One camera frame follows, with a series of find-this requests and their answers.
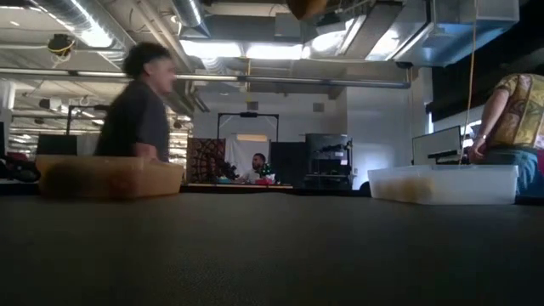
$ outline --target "jeans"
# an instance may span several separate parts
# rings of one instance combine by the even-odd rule
[[[482,164],[518,166],[518,196],[544,197],[544,177],[538,170],[535,153],[516,149],[491,149],[485,152]]]

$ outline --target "man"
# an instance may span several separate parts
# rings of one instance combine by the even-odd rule
[[[255,181],[261,178],[261,175],[259,173],[263,169],[265,162],[266,162],[266,157],[264,157],[263,154],[261,153],[255,154],[252,160],[252,170],[240,176],[236,180],[236,183],[255,184]]]
[[[133,80],[111,104],[95,155],[168,162],[170,128],[161,96],[173,90],[170,53],[159,44],[139,43],[128,53],[123,71]]]
[[[507,76],[487,101],[470,161],[517,165],[518,193],[544,196],[536,151],[544,149],[544,76]]]

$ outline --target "dark t-shirt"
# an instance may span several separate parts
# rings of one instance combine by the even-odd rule
[[[153,145],[168,162],[169,126],[161,98],[141,81],[132,81],[113,101],[105,118],[96,156],[134,156],[136,143]]]

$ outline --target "white plastic bin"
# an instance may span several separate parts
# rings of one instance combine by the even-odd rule
[[[513,204],[517,166],[413,166],[368,172],[372,197],[418,204]]]

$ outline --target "desk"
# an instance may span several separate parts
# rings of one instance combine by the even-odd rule
[[[255,188],[255,189],[292,189],[290,185],[259,185],[259,184],[187,184],[189,187],[220,187],[220,188]]]
[[[282,193],[5,196],[0,305],[542,305],[543,219]]]

